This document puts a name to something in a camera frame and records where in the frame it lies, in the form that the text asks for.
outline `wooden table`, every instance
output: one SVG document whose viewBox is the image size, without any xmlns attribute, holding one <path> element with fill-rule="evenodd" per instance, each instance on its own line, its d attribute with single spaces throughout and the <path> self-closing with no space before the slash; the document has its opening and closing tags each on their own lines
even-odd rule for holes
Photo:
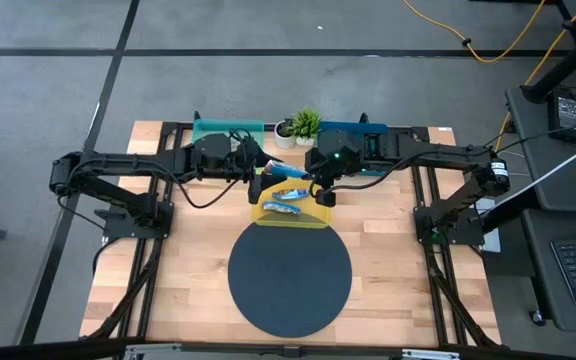
<svg viewBox="0 0 576 360">
<path fill-rule="evenodd" d="M 137 121 L 128 153 L 155 153 L 161 126 L 161 121 Z M 455 143 L 450 128 L 429 128 L 429 134 L 431 142 Z M 182 143 L 188 144 L 190 139 L 191 131 L 184 131 Z M 272 132 L 266 132 L 264 149 L 302 167 L 307 150 L 278 148 Z M 429 202 L 425 169 L 421 173 Z M 443 198 L 463 184 L 458 171 L 438 169 L 437 179 Z M 370 178 L 358 176 L 339 183 L 368 181 Z M 149 178 L 122 178 L 119 182 L 137 193 L 147 192 L 148 183 Z M 204 180 L 186 187 L 193 200 L 205 203 L 225 185 L 220 180 Z M 257 329 L 239 312 L 230 295 L 228 258 L 235 241 L 251 223 L 247 185 L 237 184 L 217 204 L 203 210 L 189 206 L 179 189 L 174 190 L 173 201 L 175 220 L 170 237 L 164 241 L 148 340 L 437 346 L 428 275 L 411 213 L 416 200 L 410 169 L 394 172 L 367 190 L 337 192 L 332 227 L 350 253 L 352 289 L 337 319 L 313 335 L 296 339 L 277 338 Z M 135 243 L 135 239 L 121 239 L 100 256 L 81 335 L 96 330 L 123 296 Z M 461 300 L 486 334 L 499 342 L 481 259 L 467 246 L 452 246 L 451 250 Z M 450 306 L 445 299 L 442 301 L 449 340 L 455 342 Z M 137 299 L 135 303 L 133 319 L 138 318 L 140 302 Z M 136 322 L 131 321 L 129 335 L 136 333 Z"/>
</svg>

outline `white pot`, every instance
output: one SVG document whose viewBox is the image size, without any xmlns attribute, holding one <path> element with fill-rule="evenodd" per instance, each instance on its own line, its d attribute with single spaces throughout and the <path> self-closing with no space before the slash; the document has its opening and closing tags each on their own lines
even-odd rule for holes
<svg viewBox="0 0 576 360">
<path fill-rule="evenodd" d="M 295 137 L 290 136 L 285 138 L 283 136 L 279 136 L 279 133 L 277 132 L 279 124 L 283 124 L 283 121 L 275 125 L 275 143 L 277 143 L 277 146 L 279 146 L 282 149 L 290 149 L 291 147 L 295 146 Z"/>
<path fill-rule="evenodd" d="M 315 145 L 315 138 L 304 138 L 304 137 L 298 136 L 297 137 L 297 145 L 313 146 L 313 145 Z"/>
</svg>

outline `yellow cable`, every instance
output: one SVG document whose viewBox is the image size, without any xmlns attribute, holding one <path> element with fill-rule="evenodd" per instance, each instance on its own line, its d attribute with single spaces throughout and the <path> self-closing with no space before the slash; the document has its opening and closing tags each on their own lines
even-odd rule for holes
<svg viewBox="0 0 576 360">
<path fill-rule="evenodd" d="M 571 21 L 575 21 L 576 20 L 576 14 L 575 16 L 572 17 Z M 530 74 L 530 76 L 528 77 L 528 80 L 526 80 L 526 82 L 524 83 L 524 85 L 528 85 L 532 79 L 535 77 L 535 75 L 537 75 L 537 73 L 539 72 L 539 69 L 541 69 L 541 67 L 544 65 L 544 63 L 546 62 L 546 59 L 548 59 L 548 56 L 550 56 L 550 53 L 552 52 L 552 50 L 557 46 L 557 44 L 559 43 L 559 41 L 561 41 L 561 39 L 564 37 L 564 35 L 566 34 L 567 30 L 562 30 L 559 35 L 557 36 L 557 38 L 555 39 L 555 41 L 552 43 L 552 45 L 550 45 L 550 47 L 548 48 L 548 51 L 546 51 L 546 54 L 544 55 L 544 57 L 541 59 L 541 61 L 539 62 L 539 64 L 537 65 L 537 67 L 535 68 L 535 70 L 532 71 L 532 74 Z M 506 126 L 508 125 L 508 122 L 510 121 L 510 113 L 506 113 L 506 118 L 504 119 L 503 124 L 501 124 L 501 130 L 499 130 L 499 138 L 497 139 L 497 144 L 495 145 L 495 151 L 499 150 L 499 147 L 501 146 L 501 138 L 503 137 L 503 133 L 506 131 Z"/>
<path fill-rule="evenodd" d="M 452 32 L 453 34 L 457 35 L 462 41 L 466 40 L 466 37 L 463 36 L 459 31 L 457 31 L 456 29 L 441 23 L 439 21 L 433 20 L 429 17 L 427 17 L 426 15 L 422 14 L 421 12 L 419 12 L 419 10 L 415 9 L 412 5 L 410 5 L 410 3 L 408 2 L 408 0 L 403 0 L 403 2 L 410 8 L 410 10 L 412 10 L 416 15 L 418 15 L 419 17 L 421 17 L 424 20 L 427 20 L 437 26 L 440 26 L 450 32 Z M 532 17 L 530 18 L 530 21 L 528 21 L 528 23 L 526 24 L 526 26 L 524 27 L 524 29 L 521 31 L 521 33 L 519 33 L 519 35 L 517 36 L 517 38 L 515 39 L 515 41 L 512 42 L 512 44 L 510 44 L 510 46 L 508 47 L 508 49 L 506 49 L 506 51 L 504 51 L 503 53 L 501 53 L 501 55 L 497 56 L 496 58 L 493 59 L 484 59 L 482 57 L 480 57 L 477 52 L 472 48 L 472 46 L 470 46 L 470 44 L 466 44 L 466 46 L 468 47 L 468 50 L 470 50 L 470 52 L 472 53 L 472 55 L 475 57 L 475 59 L 483 62 L 483 63 L 494 63 L 496 61 L 499 61 L 501 59 L 503 59 L 504 56 L 506 56 L 506 54 L 508 54 L 510 52 L 510 50 L 512 50 L 515 45 L 517 45 L 517 43 L 519 42 L 519 40 L 521 40 L 521 38 L 524 36 L 524 34 L 526 34 L 526 31 L 528 31 L 528 29 L 530 28 L 530 26 L 532 25 L 532 23 L 535 21 L 535 19 L 537 18 L 537 14 L 539 14 L 539 11 L 541 10 L 541 8 L 544 6 L 544 3 L 546 2 L 546 0 L 541 0 L 541 2 L 539 3 L 539 6 L 537 6 L 537 9 L 535 10 L 535 12 L 532 14 Z"/>
</svg>

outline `black circular mat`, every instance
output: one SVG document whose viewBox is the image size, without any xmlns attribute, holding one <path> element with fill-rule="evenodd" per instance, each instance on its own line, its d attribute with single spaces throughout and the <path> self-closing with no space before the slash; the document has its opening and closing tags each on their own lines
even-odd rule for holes
<svg viewBox="0 0 576 360">
<path fill-rule="evenodd" d="M 322 230 L 250 225 L 228 263 L 237 307 L 275 336 L 301 337 L 330 324 L 344 307 L 352 268 L 346 246 Z"/>
</svg>

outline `potted plant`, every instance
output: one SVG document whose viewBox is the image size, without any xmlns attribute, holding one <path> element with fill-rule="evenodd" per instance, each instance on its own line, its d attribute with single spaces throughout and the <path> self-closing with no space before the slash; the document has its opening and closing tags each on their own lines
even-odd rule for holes
<svg viewBox="0 0 576 360">
<path fill-rule="evenodd" d="M 295 115 L 293 135 L 297 137 L 297 145 L 312 146 L 317 138 L 321 114 L 315 109 L 305 107 Z"/>
<path fill-rule="evenodd" d="M 285 119 L 275 125 L 275 143 L 283 149 L 289 149 L 295 146 L 292 119 Z"/>
</svg>

